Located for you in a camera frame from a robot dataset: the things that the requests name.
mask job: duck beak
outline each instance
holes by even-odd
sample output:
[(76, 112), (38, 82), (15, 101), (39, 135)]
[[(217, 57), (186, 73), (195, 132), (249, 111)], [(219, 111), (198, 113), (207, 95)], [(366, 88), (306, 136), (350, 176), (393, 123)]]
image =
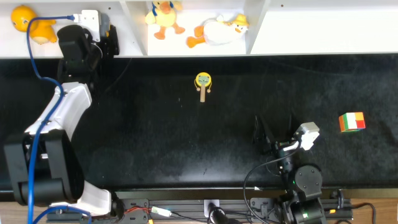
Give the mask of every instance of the duck beak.
[(169, 14), (170, 11), (172, 10), (172, 8), (170, 7), (170, 2), (168, 2), (168, 1), (163, 2), (163, 3), (160, 5), (160, 10), (161, 10), (164, 14)]

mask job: wooden handle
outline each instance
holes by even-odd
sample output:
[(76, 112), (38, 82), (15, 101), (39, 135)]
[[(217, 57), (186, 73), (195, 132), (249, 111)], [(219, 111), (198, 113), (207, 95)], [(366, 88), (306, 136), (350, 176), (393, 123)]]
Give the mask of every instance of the wooden handle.
[(200, 102), (204, 103), (206, 98), (206, 85), (202, 84), (200, 87)]

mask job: toy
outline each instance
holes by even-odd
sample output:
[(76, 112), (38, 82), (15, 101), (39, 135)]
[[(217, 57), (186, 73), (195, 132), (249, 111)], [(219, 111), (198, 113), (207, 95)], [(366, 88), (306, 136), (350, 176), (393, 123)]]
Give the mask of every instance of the toy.
[[(31, 19), (37, 17), (36, 13), (27, 6), (18, 6), (11, 13), (11, 21), (15, 29), (21, 32), (27, 32), (27, 26)], [(35, 21), (30, 26), (30, 38), (38, 44), (45, 44), (48, 41), (55, 43), (57, 36), (51, 25), (55, 24), (55, 20)]]
[(179, 27), (175, 22), (177, 14), (175, 10), (182, 10), (182, 5), (177, 1), (153, 1), (152, 11), (145, 17), (145, 22), (148, 25), (154, 24), (160, 26), (160, 31), (155, 33), (155, 37), (159, 40), (165, 39), (166, 28), (173, 27), (176, 34), (185, 32), (183, 27)]
[(193, 83), (195, 84), (197, 91), (200, 91), (200, 102), (204, 103), (206, 97), (206, 87), (209, 87), (209, 89), (207, 89), (207, 92), (210, 93), (211, 91), (210, 88), (211, 85), (213, 84), (211, 82), (210, 75), (206, 72), (201, 72), (197, 75)]
[(341, 132), (359, 131), (365, 128), (362, 112), (346, 113), (339, 118)]
[(195, 37), (188, 37), (187, 45), (193, 48), (197, 44), (207, 43), (210, 45), (228, 44), (241, 38), (248, 30), (249, 24), (246, 16), (238, 14), (232, 22), (225, 22), (223, 16), (217, 19), (208, 19), (203, 26), (195, 28)]

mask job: red cube face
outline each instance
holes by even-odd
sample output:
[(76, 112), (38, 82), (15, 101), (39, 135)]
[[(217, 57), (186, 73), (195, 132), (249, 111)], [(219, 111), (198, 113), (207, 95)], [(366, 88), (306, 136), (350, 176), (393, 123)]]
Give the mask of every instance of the red cube face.
[(356, 128), (364, 129), (365, 128), (365, 121), (356, 121)]

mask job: blue cable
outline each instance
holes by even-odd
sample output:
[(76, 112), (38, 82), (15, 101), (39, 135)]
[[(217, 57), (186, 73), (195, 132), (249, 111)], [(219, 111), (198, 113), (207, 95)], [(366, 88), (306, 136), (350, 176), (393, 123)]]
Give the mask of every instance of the blue cable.
[(37, 224), (40, 219), (42, 219), (46, 214), (50, 213), (50, 212), (54, 212), (57, 210), (69, 210), (69, 211), (73, 211), (73, 212), (78, 212), (80, 214), (84, 214), (88, 216), (88, 224), (91, 224), (91, 214), (89, 212), (86, 212), (84, 210), (80, 210), (78, 208), (73, 208), (73, 207), (68, 207), (66, 205), (60, 205), (60, 206), (55, 206), (55, 207), (50, 207), (48, 209), (46, 209), (44, 212), (42, 212), (34, 221), (33, 224)]
[(33, 207), (34, 207), (34, 179), (35, 179), (35, 164), (36, 164), (36, 157), (37, 157), (37, 146), (39, 144), (39, 137), (40, 133), (42, 132), (44, 126), (47, 124), (49, 119), (51, 118), (51, 115), (55, 112), (55, 110), (58, 108), (59, 104), (61, 103), (64, 93), (63, 93), (63, 88), (59, 82), (52, 78), (48, 77), (41, 77), (39, 75), (39, 72), (37, 71), (37, 67), (35, 64), (35, 61), (33, 59), (32, 55), (32, 49), (30, 48), (30, 39), (29, 39), (29, 33), (30, 33), (30, 27), (34, 21), (37, 20), (52, 20), (52, 19), (69, 19), (69, 20), (74, 20), (74, 16), (59, 16), (59, 17), (36, 17), (33, 18), (30, 22), (29, 25), (27, 26), (27, 31), (26, 31), (26, 40), (27, 40), (27, 48), (29, 50), (29, 55), (30, 55), (30, 61), (32, 62), (33, 70), (35, 71), (35, 74), (37, 78), (40, 80), (45, 80), (45, 81), (50, 81), (54, 84), (56, 84), (59, 89), (60, 89), (60, 98), (54, 105), (54, 107), (50, 110), (48, 115), (44, 118), (42, 123), (40, 124), (39, 128), (36, 131), (35, 138), (33, 140), (33, 146), (32, 146), (32, 153), (30, 155), (30, 161), (29, 161), (29, 178), (28, 178), (28, 215), (27, 215), (27, 222), (28, 224), (31, 224), (33, 221)]

